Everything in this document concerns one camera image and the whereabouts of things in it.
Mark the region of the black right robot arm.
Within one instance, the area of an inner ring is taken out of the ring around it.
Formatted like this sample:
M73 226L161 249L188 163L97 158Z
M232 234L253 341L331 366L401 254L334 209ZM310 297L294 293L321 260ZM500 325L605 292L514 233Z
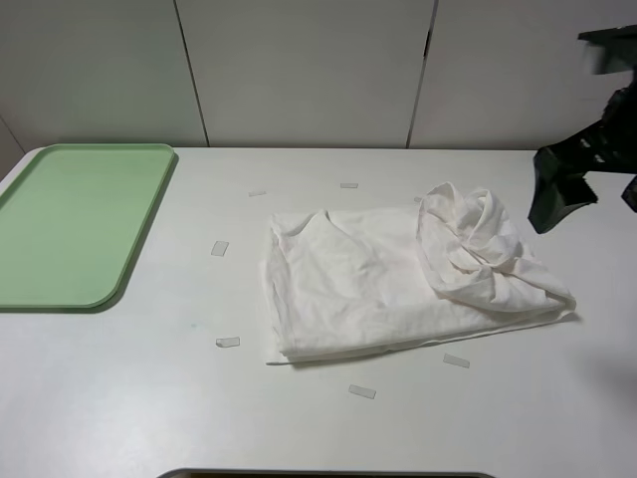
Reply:
M538 234L598 201L589 172L636 175L636 83L616 91L600 120L567 139L541 147L533 158L529 221Z

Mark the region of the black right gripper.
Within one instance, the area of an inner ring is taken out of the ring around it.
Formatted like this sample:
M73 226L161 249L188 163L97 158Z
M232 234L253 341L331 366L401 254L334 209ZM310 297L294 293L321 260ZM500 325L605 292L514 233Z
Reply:
M529 222L545 234L577 209L598 202L587 172L636 173L636 88L616 91L600 120L555 144L541 147L533 158L534 192ZM637 176L621 198L637 212Z

